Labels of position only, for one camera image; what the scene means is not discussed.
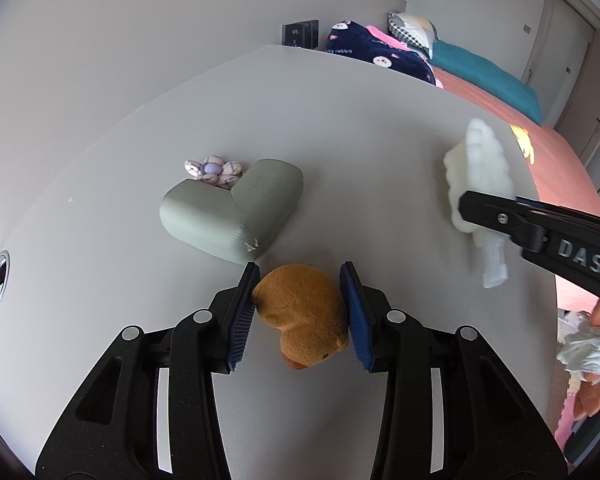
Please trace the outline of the brown bear plush toy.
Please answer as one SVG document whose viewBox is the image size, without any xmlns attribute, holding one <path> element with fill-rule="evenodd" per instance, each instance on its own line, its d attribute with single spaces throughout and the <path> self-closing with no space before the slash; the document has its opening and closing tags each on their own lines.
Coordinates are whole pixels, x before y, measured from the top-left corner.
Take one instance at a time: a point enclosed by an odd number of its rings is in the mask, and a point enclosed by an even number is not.
<svg viewBox="0 0 600 480">
<path fill-rule="evenodd" d="M 279 331 L 280 353 L 294 370 L 321 364 L 349 343 L 340 290 L 314 266 L 279 266 L 262 278 L 251 298 L 262 321 Z"/>
</svg>

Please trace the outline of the bed with pink sheet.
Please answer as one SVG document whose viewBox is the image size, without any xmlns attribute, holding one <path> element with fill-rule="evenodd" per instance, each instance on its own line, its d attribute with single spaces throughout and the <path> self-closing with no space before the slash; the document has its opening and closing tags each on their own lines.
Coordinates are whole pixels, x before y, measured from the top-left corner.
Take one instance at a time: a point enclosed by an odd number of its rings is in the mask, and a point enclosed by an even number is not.
<svg viewBox="0 0 600 480">
<path fill-rule="evenodd" d="M 441 68 L 434 69 L 437 87 L 468 99 L 509 125 L 528 130 L 534 147 L 535 161 L 529 166 L 532 179 L 543 203 L 563 206 L 600 216 L 600 196 L 582 162 L 569 144 L 554 130 L 535 125 L 531 119 L 490 93 Z M 565 311 L 591 313 L 594 295 L 564 278 L 555 278 L 557 307 Z"/>
</svg>

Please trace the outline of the yellow chick plush toy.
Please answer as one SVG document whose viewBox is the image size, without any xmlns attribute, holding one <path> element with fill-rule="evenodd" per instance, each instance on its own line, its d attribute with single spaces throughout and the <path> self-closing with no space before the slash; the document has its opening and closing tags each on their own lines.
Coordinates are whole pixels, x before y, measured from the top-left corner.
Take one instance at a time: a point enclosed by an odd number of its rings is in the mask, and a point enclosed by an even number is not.
<svg viewBox="0 0 600 480">
<path fill-rule="evenodd" d="M 528 130 L 516 125 L 510 125 L 509 128 L 516 138 L 521 153 L 524 155 L 524 159 L 532 166 L 535 161 L 535 154 Z"/>
</svg>

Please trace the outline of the grey green corner cushion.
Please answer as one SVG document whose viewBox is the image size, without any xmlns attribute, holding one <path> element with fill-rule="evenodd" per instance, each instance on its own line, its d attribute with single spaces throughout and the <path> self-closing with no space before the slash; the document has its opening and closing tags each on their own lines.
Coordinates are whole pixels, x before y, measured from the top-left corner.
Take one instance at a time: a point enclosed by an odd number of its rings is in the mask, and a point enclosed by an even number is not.
<svg viewBox="0 0 600 480">
<path fill-rule="evenodd" d="M 302 171 L 278 159 L 259 159 L 226 190 L 187 179 L 163 196 L 166 232 L 206 254 L 234 263 L 257 260 L 302 196 Z"/>
</svg>

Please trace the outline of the teal long pillow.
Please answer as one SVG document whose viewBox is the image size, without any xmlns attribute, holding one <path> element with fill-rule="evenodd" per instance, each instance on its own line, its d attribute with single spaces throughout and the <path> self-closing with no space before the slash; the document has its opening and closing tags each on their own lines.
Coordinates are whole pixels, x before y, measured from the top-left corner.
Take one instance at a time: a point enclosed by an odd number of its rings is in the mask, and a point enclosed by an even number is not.
<svg viewBox="0 0 600 480">
<path fill-rule="evenodd" d="M 486 58 L 437 40 L 432 47 L 430 63 L 492 94 L 537 125 L 543 125 L 544 117 L 536 92 Z"/>
</svg>

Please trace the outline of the small fabric flower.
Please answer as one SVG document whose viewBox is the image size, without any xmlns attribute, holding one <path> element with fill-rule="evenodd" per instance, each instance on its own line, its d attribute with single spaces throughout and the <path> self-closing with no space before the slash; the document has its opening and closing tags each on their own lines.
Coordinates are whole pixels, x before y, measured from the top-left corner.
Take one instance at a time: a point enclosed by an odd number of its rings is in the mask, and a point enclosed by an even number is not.
<svg viewBox="0 0 600 480">
<path fill-rule="evenodd" d="M 239 162 L 226 162 L 219 156 L 209 156 L 202 162 L 187 159 L 184 169 L 194 181 L 202 182 L 216 188 L 232 188 L 244 174 Z"/>
</svg>

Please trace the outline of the grey patterned pillow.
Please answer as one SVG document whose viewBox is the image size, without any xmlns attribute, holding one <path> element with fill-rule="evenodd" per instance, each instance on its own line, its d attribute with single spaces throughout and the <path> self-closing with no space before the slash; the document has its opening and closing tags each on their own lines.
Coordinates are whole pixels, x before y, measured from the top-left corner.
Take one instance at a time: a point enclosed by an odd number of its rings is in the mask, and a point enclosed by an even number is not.
<svg viewBox="0 0 600 480">
<path fill-rule="evenodd" d="M 436 26 L 430 21 L 408 13 L 389 13 L 388 31 L 393 38 L 407 44 L 426 58 L 434 56 L 434 44 L 439 39 Z"/>
</svg>

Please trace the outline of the beige desk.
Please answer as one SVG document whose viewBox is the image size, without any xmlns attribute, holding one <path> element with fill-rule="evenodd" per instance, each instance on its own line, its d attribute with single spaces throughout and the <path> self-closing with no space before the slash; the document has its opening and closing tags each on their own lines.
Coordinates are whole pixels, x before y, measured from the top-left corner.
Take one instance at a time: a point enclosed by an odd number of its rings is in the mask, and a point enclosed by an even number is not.
<svg viewBox="0 0 600 480">
<path fill-rule="evenodd" d="M 268 271 L 352 261 L 393 307 L 439 330 L 486 337 L 541 413 L 550 406 L 555 285 L 508 246 L 507 282 L 486 289 L 472 239 L 452 226 L 443 156 L 479 118 L 535 196 L 509 124 L 460 96 L 364 62 L 266 47 L 138 108 L 78 156 L 6 242 L 0 304 L 0 433 L 33 465 L 61 412 L 125 326 L 161 330 L 235 285 L 242 267 L 171 236 L 163 195 L 185 159 L 275 158 L 304 192 L 260 258 Z"/>
</svg>

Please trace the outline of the navy patterned blanket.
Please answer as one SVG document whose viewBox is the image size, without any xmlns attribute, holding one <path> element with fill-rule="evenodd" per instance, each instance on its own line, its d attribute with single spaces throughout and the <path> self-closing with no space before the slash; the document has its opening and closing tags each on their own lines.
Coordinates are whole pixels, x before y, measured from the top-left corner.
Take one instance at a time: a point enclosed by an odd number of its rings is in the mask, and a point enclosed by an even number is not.
<svg viewBox="0 0 600 480">
<path fill-rule="evenodd" d="M 366 27 L 352 21 L 335 24 L 327 36 L 325 51 L 388 68 L 434 86 L 437 84 L 434 71 L 422 54 L 374 26 Z"/>
</svg>

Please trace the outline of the black wall socket panel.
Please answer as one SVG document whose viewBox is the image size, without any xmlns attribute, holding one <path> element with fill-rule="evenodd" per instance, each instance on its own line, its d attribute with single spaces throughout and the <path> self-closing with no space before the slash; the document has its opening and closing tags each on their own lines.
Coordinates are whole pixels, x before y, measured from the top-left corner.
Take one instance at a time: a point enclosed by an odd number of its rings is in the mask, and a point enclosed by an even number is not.
<svg viewBox="0 0 600 480">
<path fill-rule="evenodd" d="M 285 47 L 316 49 L 320 36 L 320 22 L 309 20 L 282 26 L 282 45 Z"/>
</svg>

